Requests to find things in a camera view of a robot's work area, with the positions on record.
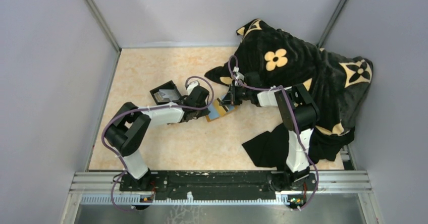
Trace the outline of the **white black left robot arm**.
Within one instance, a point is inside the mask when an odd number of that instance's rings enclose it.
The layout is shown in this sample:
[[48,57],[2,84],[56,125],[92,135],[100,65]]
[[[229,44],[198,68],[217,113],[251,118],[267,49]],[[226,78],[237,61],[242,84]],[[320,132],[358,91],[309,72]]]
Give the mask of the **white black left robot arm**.
[[115,153],[125,173],[121,177],[122,191],[148,190],[151,172],[139,152],[143,138],[150,128],[185,123],[209,114],[209,91],[202,86],[187,86],[188,94],[178,100],[139,108],[127,102],[109,121],[101,134],[105,147]]

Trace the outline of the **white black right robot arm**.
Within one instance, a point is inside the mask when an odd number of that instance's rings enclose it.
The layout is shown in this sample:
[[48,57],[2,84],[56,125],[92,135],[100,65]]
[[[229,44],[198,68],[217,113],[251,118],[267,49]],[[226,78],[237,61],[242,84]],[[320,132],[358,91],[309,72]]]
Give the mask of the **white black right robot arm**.
[[288,88],[262,88],[259,75],[255,72],[246,76],[237,72],[233,76],[234,80],[226,95],[221,97],[220,105],[237,106],[249,100],[258,107],[276,106],[279,109],[289,136],[284,183],[287,188],[297,190],[310,173],[310,138],[319,120],[316,104],[302,84]]

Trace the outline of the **blue credit card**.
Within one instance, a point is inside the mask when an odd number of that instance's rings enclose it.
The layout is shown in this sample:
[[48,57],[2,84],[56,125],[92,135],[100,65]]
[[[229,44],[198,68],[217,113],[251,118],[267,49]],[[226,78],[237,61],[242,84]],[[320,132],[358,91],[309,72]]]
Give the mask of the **blue credit card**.
[[224,113],[223,107],[219,104],[219,101],[216,99],[213,103],[208,107],[209,114],[206,116],[208,121],[213,121],[218,119]]

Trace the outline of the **white card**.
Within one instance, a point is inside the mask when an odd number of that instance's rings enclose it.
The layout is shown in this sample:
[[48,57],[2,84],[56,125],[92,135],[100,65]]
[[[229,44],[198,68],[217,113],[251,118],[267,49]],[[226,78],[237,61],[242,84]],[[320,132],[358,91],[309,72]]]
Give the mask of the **white card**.
[[154,96],[159,104],[164,104],[179,100],[181,94],[174,89],[160,89]]

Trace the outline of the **black plastic box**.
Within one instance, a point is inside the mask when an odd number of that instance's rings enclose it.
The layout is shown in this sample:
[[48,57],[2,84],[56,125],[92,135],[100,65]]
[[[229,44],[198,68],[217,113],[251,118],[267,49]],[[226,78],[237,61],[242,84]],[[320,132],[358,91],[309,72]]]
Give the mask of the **black plastic box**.
[[156,105],[162,105],[179,100],[182,95],[176,84],[170,80],[149,91]]

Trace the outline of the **gold credit card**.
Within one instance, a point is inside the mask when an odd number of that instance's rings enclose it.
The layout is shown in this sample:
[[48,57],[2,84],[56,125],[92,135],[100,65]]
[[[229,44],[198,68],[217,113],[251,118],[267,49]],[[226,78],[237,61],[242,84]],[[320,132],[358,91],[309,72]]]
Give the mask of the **gold credit card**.
[[237,109],[233,105],[221,105],[221,101],[221,98],[216,98],[212,103],[214,113],[216,113],[218,117],[223,117]]

